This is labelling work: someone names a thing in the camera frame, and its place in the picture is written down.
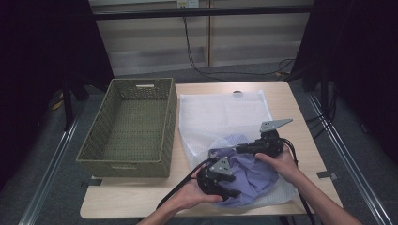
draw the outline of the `gray carpet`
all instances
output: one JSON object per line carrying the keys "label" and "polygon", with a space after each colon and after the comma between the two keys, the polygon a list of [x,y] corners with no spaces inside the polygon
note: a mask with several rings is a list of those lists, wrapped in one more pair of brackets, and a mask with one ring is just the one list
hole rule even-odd
{"label": "gray carpet", "polygon": [[[266,73],[277,69],[278,64],[264,64],[216,67],[201,70]],[[275,75],[239,75],[233,73],[212,74],[209,76],[229,82],[275,81],[279,79]],[[134,75],[131,77],[173,77],[177,83],[216,82],[201,76],[193,69]],[[316,114],[307,94],[301,88],[300,80],[291,82],[290,86],[304,118],[315,117]],[[133,224],[137,221],[135,218],[87,220],[80,217],[79,211],[86,191],[84,182],[87,182],[90,174],[75,162],[75,158],[100,107],[102,98],[102,93],[94,91],[85,104],[74,102],[75,112],[82,109],[82,116],[47,198],[38,214],[36,224]],[[57,111],[47,111],[42,121],[37,142],[31,149],[26,162],[16,175],[7,182],[0,193],[0,224],[18,224],[61,139],[65,123],[62,108]],[[315,124],[316,122],[309,124],[309,128]],[[344,103],[344,100],[340,98],[337,100],[337,113],[333,125],[341,134],[344,143],[358,163],[362,173],[387,209],[391,220],[398,222],[398,216],[395,213],[398,209],[398,191],[396,191],[398,189],[398,179],[396,179],[395,175],[398,173],[397,165],[386,157],[377,140],[371,135],[362,132],[360,128],[361,121],[350,107]],[[313,135],[320,128],[321,126],[312,128],[311,132]],[[334,180],[333,184],[340,195],[344,208],[364,224],[376,224],[375,217],[369,210],[365,200],[363,200],[327,133],[322,133],[315,139],[315,143],[328,171],[338,174],[339,178]],[[294,216],[294,218],[297,224],[309,224],[306,216]],[[260,224],[266,222],[278,224],[276,220],[275,217],[254,217],[251,221],[245,218],[234,220],[228,218],[191,218],[188,221],[174,218],[169,224],[259,224],[260,221]]]}

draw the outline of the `fabric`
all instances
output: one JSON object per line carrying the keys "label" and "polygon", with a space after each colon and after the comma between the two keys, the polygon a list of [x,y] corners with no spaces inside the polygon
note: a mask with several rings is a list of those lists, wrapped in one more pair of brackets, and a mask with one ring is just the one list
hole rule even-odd
{"label": "fabric", "polygon": [[[243,135],[232,135],[227,138],[230,143],[244,139]],[[237,189],[241,194],[230,197],[225,202],[217,202],[220,207],[240,207],[254,202],[260,196],[267,194],[279,179],[279,175],[267,163],[256,159],[252,154],[238,154],[233,148],[211,149],[213,157],[228,157],[231,171],[235,176],[232,182],[221,181],[219,184],[228,189]]]}

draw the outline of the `metal rail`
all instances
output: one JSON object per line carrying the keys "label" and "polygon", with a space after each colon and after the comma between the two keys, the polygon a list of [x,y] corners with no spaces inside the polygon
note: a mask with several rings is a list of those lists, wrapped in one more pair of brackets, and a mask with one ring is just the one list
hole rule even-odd
{"label": "metal rail", "polygon": [[222,8],[184,8],[161,9],[145,11],[104,11],[92,14],[72,15],[48,15],[48,17],[66,17],[74,20],[126,20],[170,17],[201,17],[201,16],[231,16],[231,15],[255,15],[255,14],[290,14],[324,11],[334,7],[313,6],[288,6],[288,7],[222,7]]}
{"label": "metal rail", "polygon": [[55,179],[56,172],[58,171],[59,165],[62,162],[62,158],[64,157],[65,152],[68,149],[70,140],[72,139],[73,134],[76,130],[76,127],[79,122],[80,116],[82,114],[83,108],[84,108],[84,105],[82,107],[80,107],[80,109],[78,110],[77,116],[75,117],[70,128],[68,130],[64,131],[64,134],[54,152],[54,156],[47,168],[47,171],[44,174],[43,178],[41,179],[40,184],[38,185],[38,188],[36,189],[35,195],[33,196],[32,200],[30,201],[30,203],[26,207],[25,211],[23,212],[23,216],[20,220],[19,225],[35,224],[36,219],[38,218],[38,214],[41,210],[41,207],[43,206],[44,201],[46,200],[47,194],[50,191],[53,180]]}
{"label": "metal rail", "polygon": [[366,178],[360,171],[360,168],[358,167],[355,160],[352,158],[336,128],[333,126],[332,123],[328,123],[326,118],[322,116],[321,104],[317,97],[312,94],[309,94],[308,97],[313,104],[316,114],[322,120],[322,125],[324,126],[324,129],[328,132],[330,140],[336,147],[336,150],[340,155],[345,167],[350,173],[355,185],[357,186],[360,194],[363,197],[363,200],[365,200],[377,223],[380,225],[393,224],[382,202],[372,190]]}

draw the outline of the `basket handle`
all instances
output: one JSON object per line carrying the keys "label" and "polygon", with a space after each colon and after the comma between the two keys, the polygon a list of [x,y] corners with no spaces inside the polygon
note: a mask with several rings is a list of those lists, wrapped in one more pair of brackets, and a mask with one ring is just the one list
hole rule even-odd
{"label": "basket handle", "polygon": [[109,164],[112,169],[117,169],[117,170],[137,170],[138,168],[136,167],[135,163],[112,163]]}
{"label": "basket handle", "polygon": [[149,83],[149,84],[136,84],[135,85],[137,88],[154,88],[155,84]]}

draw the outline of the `woven basket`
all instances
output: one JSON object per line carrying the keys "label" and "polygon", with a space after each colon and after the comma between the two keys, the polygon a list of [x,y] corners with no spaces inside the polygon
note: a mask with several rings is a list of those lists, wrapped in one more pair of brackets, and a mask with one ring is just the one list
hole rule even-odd
{"label": "woven basket", "polygon": [[168,177],[173,79],[113,79],[76,160],[98,177]]}

